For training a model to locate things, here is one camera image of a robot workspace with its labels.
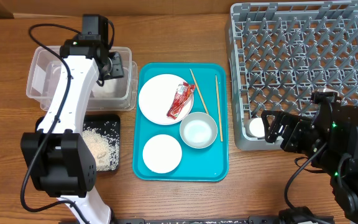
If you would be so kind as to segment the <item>white napkin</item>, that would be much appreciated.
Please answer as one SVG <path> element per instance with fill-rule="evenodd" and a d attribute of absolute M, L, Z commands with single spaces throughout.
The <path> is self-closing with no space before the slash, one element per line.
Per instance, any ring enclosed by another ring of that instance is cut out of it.
<path fill-rule="evenodd" d="M 92 93 L 95 98 L 121 98 L 126 95 L 126 86 L 125 78 L 106 80 L 103 86 L 95 84 Z"/>

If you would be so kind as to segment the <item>small white cup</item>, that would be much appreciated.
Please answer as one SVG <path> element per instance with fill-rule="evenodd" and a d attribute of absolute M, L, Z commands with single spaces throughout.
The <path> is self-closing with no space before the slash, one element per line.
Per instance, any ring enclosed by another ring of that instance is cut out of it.
<path fill-rule="evenodd" d="M 265 130 L 262 118 L 252 118 L 246 122 L 246 134 L 253 138 L 264 138 Z"/>

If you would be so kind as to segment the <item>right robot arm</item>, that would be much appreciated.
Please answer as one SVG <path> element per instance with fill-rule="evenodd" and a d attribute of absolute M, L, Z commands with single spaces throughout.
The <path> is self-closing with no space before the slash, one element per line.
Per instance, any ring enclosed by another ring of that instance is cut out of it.
<path fill-rule="evenodd" d="M 301 154 L 305 162 L 289 178 L 284 199 L 288 209 L 280 211 L 275 223 L 333 223 L 330 217 L 313 215 L 308 207 L 296 207 L 288 198 L 299 173 L 311 165 L 314 173 L 330 176 L 334 199 L 352 223 L 358 223 L 358 106 L 342 105 L 339 93 L 329 88 L 312 92 L 318 105 L 313 118 L 284 111 L 261 114 L 265 141 L 282 138 L 285 152 Z"/>

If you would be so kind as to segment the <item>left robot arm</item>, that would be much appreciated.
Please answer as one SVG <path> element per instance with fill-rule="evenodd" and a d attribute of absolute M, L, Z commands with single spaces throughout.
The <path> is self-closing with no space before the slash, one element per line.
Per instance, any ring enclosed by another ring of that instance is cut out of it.
<path fill-rule="evenodd" d="M 21 191 L 22 207 L 37 213 L 65 204 L 78 223 L 117 223 L 95 187 L 97 166 L 82 137 L 83 122 L 94 85 L 119 78 L 113 72 L 110 49 L 114 24 L 99 14 L 83 15 L 77 30 L 55 52 L 41 48 L 61 62 L 60 78 L 47 114 L 33 133 L 21 137 L 27 166 Z"/>

